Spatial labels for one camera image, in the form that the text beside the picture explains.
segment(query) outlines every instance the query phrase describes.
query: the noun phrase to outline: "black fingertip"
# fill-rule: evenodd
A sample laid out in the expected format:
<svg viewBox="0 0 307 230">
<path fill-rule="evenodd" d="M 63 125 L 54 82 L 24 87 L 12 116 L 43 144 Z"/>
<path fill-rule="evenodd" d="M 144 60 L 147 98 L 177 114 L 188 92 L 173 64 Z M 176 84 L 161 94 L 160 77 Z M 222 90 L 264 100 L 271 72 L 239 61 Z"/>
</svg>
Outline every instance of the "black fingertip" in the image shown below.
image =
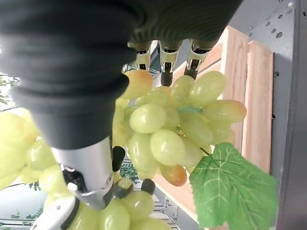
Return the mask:
<svg viewBox="0 0 307 230">
<path fill-rule="evenodd" d="M 145 179 L 141 186 L 141 191 L 148 192 L 153 195 L 155 190 L 155 184 L 151 179 Z"/>
<path fill-rule="evenodd" d="M 114 146 L 112 149 L 112 169 L 117 172 L 121 168 L 126 152 L 121 146 Z"/>
</svg>

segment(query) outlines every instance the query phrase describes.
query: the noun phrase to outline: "screw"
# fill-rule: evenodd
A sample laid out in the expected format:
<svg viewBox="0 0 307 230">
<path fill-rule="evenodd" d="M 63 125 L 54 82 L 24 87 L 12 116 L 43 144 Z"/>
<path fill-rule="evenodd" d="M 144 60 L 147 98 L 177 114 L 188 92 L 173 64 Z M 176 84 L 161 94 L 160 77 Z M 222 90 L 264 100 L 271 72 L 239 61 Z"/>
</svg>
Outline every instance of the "screw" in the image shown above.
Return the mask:
<svg viewBox="0 0 307 230">
<path fill-rule="evenodd" d="M 283 33 L 282 33 L 282 32 L 279 32 L 279 33 L 276 35 L 276 38 L 280 38 L 281 36 L 283 36 Z"/>
<path fill-rule="evenodd" d="M 274 72 L 274 77 L 279 77 L 280 73 L 278 71 Z"/>
</svg>

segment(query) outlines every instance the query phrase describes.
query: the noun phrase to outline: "robotic hand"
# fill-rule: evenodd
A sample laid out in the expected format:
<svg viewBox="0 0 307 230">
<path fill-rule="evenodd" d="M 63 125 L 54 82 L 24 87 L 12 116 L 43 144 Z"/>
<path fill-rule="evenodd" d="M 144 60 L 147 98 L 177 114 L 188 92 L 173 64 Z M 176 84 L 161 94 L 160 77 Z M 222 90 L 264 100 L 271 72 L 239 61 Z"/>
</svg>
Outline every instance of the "robotic hand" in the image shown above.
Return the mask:
<svg viewBox="0 0 307 230">
<path fill-rule="evenodd" d="M 21 78 L 12 97 L 30 110 L 77 198 L 62 201 L 57 223 L 70 222 L 78 200 L 104 209 L 112 198 L 110 135 L 115 99 L 128 85 L 123 65 L 148 69 L 151 41 L 158 40 L 161 83 L 169 86 L 188 38 L 185 74 L 196 78 L 241 1 L 0 2 L 0 70 Z"/>
</svg>

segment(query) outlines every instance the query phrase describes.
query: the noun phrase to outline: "silver metal part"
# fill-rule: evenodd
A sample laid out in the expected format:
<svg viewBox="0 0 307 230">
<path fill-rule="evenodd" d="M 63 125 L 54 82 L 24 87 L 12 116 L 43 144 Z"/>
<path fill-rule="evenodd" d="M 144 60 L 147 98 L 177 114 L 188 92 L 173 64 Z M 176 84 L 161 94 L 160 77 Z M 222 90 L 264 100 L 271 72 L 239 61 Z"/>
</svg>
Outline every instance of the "silver metal part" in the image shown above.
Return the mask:
<svg viewBox="0 0 307 230">
<path fill-rule="evenodd" d="M 161 45 L 161 42 L 159 42 L 159 44 L 161 71 L 165 72 L 165 64 L 168 62 L 170 63 L 170 69 L 168 69 L 167 71 L 172 73 L 174 71 L 174 66 L 178 58 L 179 49 L 174 52 L 166 52 L 164 47 Z"/>
<path fill-rule="evenodd" d="M 189 53 L 188 53 L 188 59 L 187 59 L 187 66 L 186 69 L 191 70 L 192 66 L 192 61 L 197 60 L 198 64 L 195 69 L 195 71 L 198 71 L 202 62 L 205 60 L 206 56 L 208 55 L 209 52 L 203 53 L 203 54 L 198 54 L 193 50 L 193 40 L 190 40 L 190 46 L 189 46 Z"/>
<path fill-rule="evenodd" d="M 61 225 L 73 211 L 75 197 L 57 199 L 36 219 L 30 230 L 62 230 Z"/>
<path fill-rule="evenodd" d="M 62 169 L 81 173 L 84 188 L 80 191 L 78 184 L 68 183 L 67 187 L 77 198 L 97 210 L 104 209 L 108 204 L 104 197 L 113 185 L 113 171 L 109 137 L 82 148 L 63 150 L 52 148 L 56 161 Z"/>
</svg>

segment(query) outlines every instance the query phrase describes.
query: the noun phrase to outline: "grape stem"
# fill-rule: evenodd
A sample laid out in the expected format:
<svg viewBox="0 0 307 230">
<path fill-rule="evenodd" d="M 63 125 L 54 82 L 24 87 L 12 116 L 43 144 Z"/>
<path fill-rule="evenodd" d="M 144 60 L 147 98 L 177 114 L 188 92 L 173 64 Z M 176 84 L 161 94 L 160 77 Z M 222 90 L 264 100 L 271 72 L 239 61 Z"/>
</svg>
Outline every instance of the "grape stem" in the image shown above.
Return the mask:
<svg viewBox="0 0 307 230">
<path fill-rule="evenodd" d="M 209 154 L 206 150 L 204 150 L 203 148 L 200 148 L 201 151 L 203 151 L 213 162 L 216 166 L 219 166 L 216 162 L 215 159 L 213 159 L 213 157 L 211 156 L 211 154 Z"/>
<path fill-rule="evenodd" d="M 202 113 L 203 110 L 201 108 L 193 107 L 193 106 L 185 106 L 177 109 L 179 112 L 196 112 Z"/>
</svg>

